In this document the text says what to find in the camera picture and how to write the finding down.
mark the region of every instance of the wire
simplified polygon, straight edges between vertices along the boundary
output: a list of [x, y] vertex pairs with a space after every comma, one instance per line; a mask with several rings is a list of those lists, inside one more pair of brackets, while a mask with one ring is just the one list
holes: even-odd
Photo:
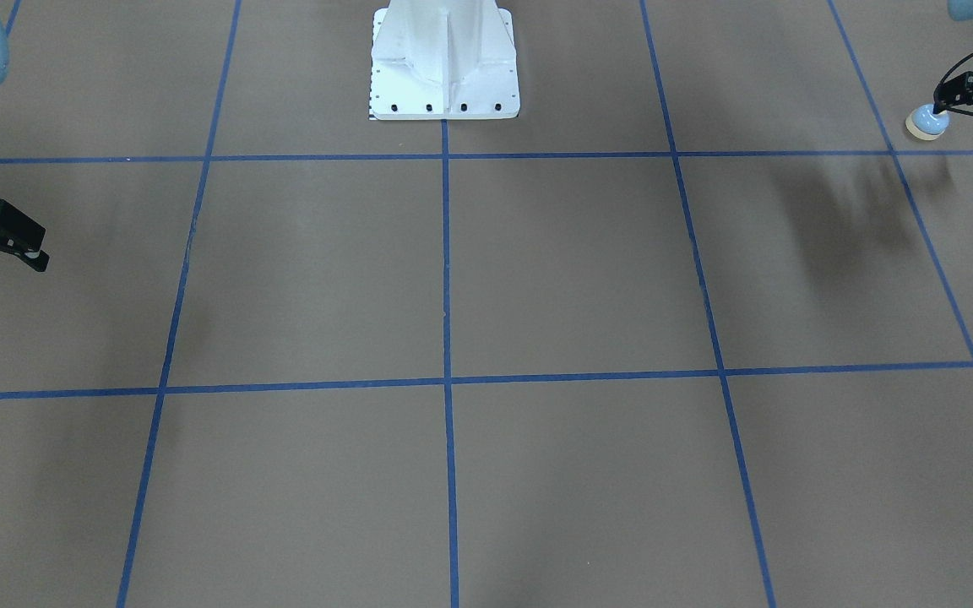
[[[965, 64], [971, 58], [973, 58], [973, 53], [971, 53], [970, 55], [968, 55], [968, 57], [963, 57], [962, 59], [960, 59], [960, 61], [956, 62], [956, 65], [954, 65], [953, 67], [950, 67], [949, 71], [946, 72], [943, 75], [943, 77], [941, 77], [941, 82], [938, 82], [938, 86], [936, 86], [936, 88], [933, 89], [933, 104], [934, 104], [934, 107], [940, 107], [941, 106], [941, 101], [938, 99], [938, 92], [941, 91], [941, 86], [943, 84], [945, 84], [945, 81], [949, 80], [949, 76], [951, 76], [951, 74], [953, 74], [953, 72], [956, 72], [956, 70], [959, 69], [959, 66]], [[956, 114], [965, 114], [965, 115], [968, 115], [968, 116], [973, 116], [973, 111], [957, 111], [957, 109], [953, 109], [953, 108], [950, 108], [950, 107], [949, 108], [945, 108], [945, 109], [947, 109], [947, 111], [954, 111], [954, 112], [956, 112]]]

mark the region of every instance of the gray surface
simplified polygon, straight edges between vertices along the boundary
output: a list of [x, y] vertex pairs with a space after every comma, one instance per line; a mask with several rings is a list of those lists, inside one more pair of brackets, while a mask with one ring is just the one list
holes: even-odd
[[665, 159], [459, 161], [453, 369], [715, 366]]
[[113, 605], [151, 397], [0, 401], [0, 607]]
[[973, 605], [973, 370], [732, 385], [780, 605]]
[[[0, 158], [84, 158], [0, 165], [51, 254], [0, 254], [0, 608], [117, 603], [154, 404], [127, 608], [459, 608], [451, 574], [464, 608], [762, 607], [731, 404], [780, 607], [973, 605], [973, 361], [930, 243], [888, 155], [781, 154], [885, 147], [829, 3], [648, 1], [679, 149], [772, 154], [680, 160], [733, 401], [639, 0], [502, 3], [524, 110], [448, 148], [547, 158], [448, 181], [361, 157], [443, 151], [366, 120], [383, 4], [244, 1], [214, 141], [360, 157], [209, 165], [232, 0], [20, 4]], [[973, 23], [835, 7], [897, 149], [973, 149], [902, 132]], [[612, 150], [660, 157], [552, 158]], [[900, 160], [973, 336], [973, 157]]]
[[167, 400], [131, 605], [444, 605], [439, 388]]
[[713, 378], [455, 390], [462, 605], [761, 605]]
[[968, 357], [891, 161], [682, 165], [727, 366]]

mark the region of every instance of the grid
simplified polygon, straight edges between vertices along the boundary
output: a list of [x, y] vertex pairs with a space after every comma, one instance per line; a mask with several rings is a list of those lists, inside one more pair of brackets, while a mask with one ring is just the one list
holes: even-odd
[[[145, 508], [146, 492], [148, 487], [149, 474], [152, 467], [152, 458], [155, 448], [158, 445], [160, 421], [163, 411], [163, 403], [167, 395], [189, 395], [189, 394], [213, 394], [213, 393], [253, 393], [253, 392], [279, 392], [279, 390], [329, 390], [329, 389], [349, 389], [349, 388], [395, 388], [395, 386], [440, 386], [444, 389], [444, 415], [445, 431], [447, 432], [447, 465], [448, 465], [448, 534], [449, 534], [449, 591], [451, 591], [451, 604], [453, 608], [459, 605], [459, 563], [457, 562], [457, 541], [459, 541], [459, 523], [457, 523], [456, 497], [457, 497], [457, 470], [454, 449], [454, 425], [453, 425], [453, 388], [459, 385], [472, 384], [505, 384], [505, 383], [549, 383], [549, 382], [583, 382], [583, 381], [625, 381], [625, 380], [646, 380], [646, 378], [685, 378], [685, 377], [713, 377], [718, 378], [722, 390], [723, 404], [726, 407], [727, 420], [730, 422], [731, 435], [734, 443], [735, 457], [737, 457], [738, 476], [740, 476], [742, 489], [744, 490], [746, 507], [749, 515], [750, 526], [752, 526], [754, 549], [756, 549], [762, 581], [764, 581], [764, 592], [767, 595], [769, 607], [776, 605], [774, 585], [771, 573], [769, 573], [768, 558], [765, 556], [764, 543], [761, 538], [760, 519], [758, 516], [758, 505], [753, 499], [753, 490], [750, 487], [749, 474], [746, 466], [745, 450], [742, 447], [742, 438], [738, 430], [737, 418], [735, 418], [734, 405], [731, 396], [730, 378], [733, 377], [754, 377], [754, 376], [789, 376], [789, 374], [828, 374], [828, 373], [858, 373], [858, 372], [891, 372], [891, 371], [914, 371], [914, 370], [939, 370], [939, 369], [970, 369], [973, 370], [973, 339], [970, 336], [968, 323], [960, 311], [957, 303], [956, 294], [943, 270], [941, 257], [934, 246], [927, 231], [922, 212], [916, 204], [914, 193], [900, 158], [918, 157], [918, 155], [973, 155], [973, 150], [898, 150], [894, 147], [892, 138], [889, 137], [887, 124], [873, 99], [872, 91], [862, 72], [862, 66], [854, 51], [849, 32], [846, 31], [845, 24], [840, 17], [840, 13], [834, 0], [827, 0], [828, 10], [833, 16], [835, 26], [842, 38], [843, 46], [848, 52], [854, 67], [858, 81], [865, 92], [869, 108], [872, 109], [873, 119], [885, 143], [884, 150], [857, 150], [857, 149], [826, 149], [826, 150], [679, 150], [676, 146], [675, 134], [671, 123], [671, 112], [668, 105], [669, 84], [664, 84], [664, 79], [660, 74], [659, 59], [655, 50], [655, 39], [652, 26], [649, 20], [648, 7], [645, 0], [638, 0], [642, 17], [644, 17], [644, 32], [646, 43], [651, 57], [653, 74], [655, 79], [661, 114], [663, 114], [664, 126], [667, 133], [669, 149], [660, 151], [575, 151], [575, 153], [512, 153], [512, 154], [468, 154], [451, 153], [448, 143], [448, 124], [441, 122], [440, 154], [338, 154], [338, 155], [216, 155], [214, 146], [216, 142], [217, 128], [220, 125], [220, 109], [223, 104], [224, 91], [227, 85], [231, 59], [235, 51], [236, 31], [238, 30], [239, 15], [242, 8], [242, 0], [236, 0], [233, 5], [231, 16], [231, 30], [228, 32], [227, 45], [223, 57], [223, 68], [220, 72], [220, 84], [217, 88], [216, 97], [213, 103], [212, 118], [209, 124], [208, 142], [205, 151], [201, 155], [141, 155], [140, 157], [46, 157], [46, 158], [0, 158], [0, 165], [82, 165], [82, 163], [162, 163], [162, 162], [200, 162], [201, 176], [197, 187], [197, 196], [194, 199], [193, 215], [190, 220], [189, 232], [186, 239], [185, 251], [182, 255], [182, 269], [179, 274], [177, 298], [174, 303], [171, 326], [167, 330], [166, 355], [163, 361], [160, 381], [155, 386], [135, 386], [135, 388], [87, 388], [87, 389], [65, 389], [65, 390], [9, 390], [0, 392], [0, 400], [4, 399], [42, 399], [42, 398], [77, 398], [77, 397], [109, 397], [109, 396], [151, 396], [155, 397], [154, 411], [152, 411], [151, 428], [148, 437], [145, 461], [143, 462], [142, 480], [136, 497], [134, 516], [130, 530], [130, 541], [128, 542], [127, 554], [124, 557], [122, 578], [118, 595], [118, 605], [123, 607], [127, 604], [128, 588], [130, 588], [131, 570], [134, 562], [136, 546], [138, 546], [139, 532], [142, 530], [143, 514]], [[10, 16], [8, 16], [7, 31], [11, 31], [19, 12], [22, 0], [15, 0]], [[700, 257], [700, 247], [698, 235], [694, 229], [693, 220], [688, 205], [688, 193], [686, 180], [684, 180], [681, 160], [684, 158], [706, 158], [706, 157], [834, 157], [835, 155], [868, 155], [868, 157], [885, 157], [891, 159], [896, 176], [902, 184], [904, 194], [914, 220], [916, 229], [919, 232], [924, 245], [927, 248], [930, 261], [933, 264], [939, 281], [943, 287], [943, 293], [947, 297], [947, 303], [953, 312], [954, 318], [962, 334], [963, 343], [970, 353], [968, 361], [914, 361], [897, 363], [865, 363], [865, 365], [840, 365], [840, 366], [752, 366], [752, 368], [730, 368], [723, 361], [720, 349], [719, 335], [715, 326], [715, 313], [713, 301], [708, 292], [708, 285], [705, 278], [702, 257]], [[671, 161], [671, 168], [677, 181], [679, 195], [681, 199], [684, 219], [688, 238], [692, 246], [693, 263], [698, 276], [700, 292], [702, 292], [705, 314], [707, 317], [708, 338], [710, 339], [711, 349], [715, 355], [714, 369], [698, 370], [634, 370], [626, 372], [602, 372], [602, 373], [559, 373], [559, 374], [510, 374], [510, 376], [455, 376], [453, 373], [451, 355], [451, 239], [449, 239], [449, 163], [452, 160], [489, 160], [489, 159], [564, 159], [564, 158], [661, 158]], [[217, 385], [170, 385], [169, 376], [175, 354], [175, 343], [177, 342], [179, 319], [182, 315], [182, 302], [188, 289], [188, 277], [190, 272], [190, 254], [192, 254], [193, 238], [196, 235], [197, 224], [202, 208], [204, 207], [205, 188], [208, 183], [209, 168], [212, 163], [223, 162], [265, 162], [265, 161], [371, 161], [371, 160], [408, 160], [408, 161], [435, 161], [441, 163], [443, 171], [443, 211], [441, 211], [441, 224], [443, 224], [443, 376], [441, 377], [399, 377], [399, 378], [364, 378], [364, 380], [349, 381], [329, 381], [329, 382], [286, 382], [286, 383], [262, 383], [262, 384], [217, 384]]]

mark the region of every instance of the black cable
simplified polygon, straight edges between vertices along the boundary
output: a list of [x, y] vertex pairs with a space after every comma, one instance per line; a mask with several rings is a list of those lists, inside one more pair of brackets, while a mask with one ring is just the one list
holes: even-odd
[[[963, 57], [962, 59], [960, 59], [960, 61], [958, 61], [956, 63], [956, 65], [954, 65], [953, 67], [951, 67], [949, 69], [949, 71], [946, 72], [943, 75], [943, 77], [941, 77], [941, 82], [938, 82], [938, 85], [936, 85], [936, 88], [933, 89], [933, 108], [934, 109], [938, 109], [942, 105], [941, 104], [941, 100], [938, 99], [938, 92], [941, 91], [941, 86], [943, 84], [945, 84], [945, 81], [949, 80], [949, 76], [951, 76], [951, 74], [953, 74], [953, 72], [956, 72], [956, 70], [959, 68], [959, 66], [965, 64], [971, 58], [973, 58], [973, 53], [971, 53], [970, 55], [968, 55], [968, 57]], [[954, 111], [954, 112], [956, 112], [956, 114], [965, 114], [965, 115], [968, 115], [968, 116], [973, 116], [973, 111], [962, 111], [962, 109], [954, 109], [954, 108], [950, 108], [950, 107], [946, 107], [944, 109], [946, 109], [946, 111]]]

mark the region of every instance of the white plastic stand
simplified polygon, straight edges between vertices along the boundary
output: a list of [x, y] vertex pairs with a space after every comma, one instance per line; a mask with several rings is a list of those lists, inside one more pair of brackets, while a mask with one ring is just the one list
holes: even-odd
[[391, 0], [374, 14], [370, 117], [484, 120], [520, 111], [513, 15], [494, 0]]

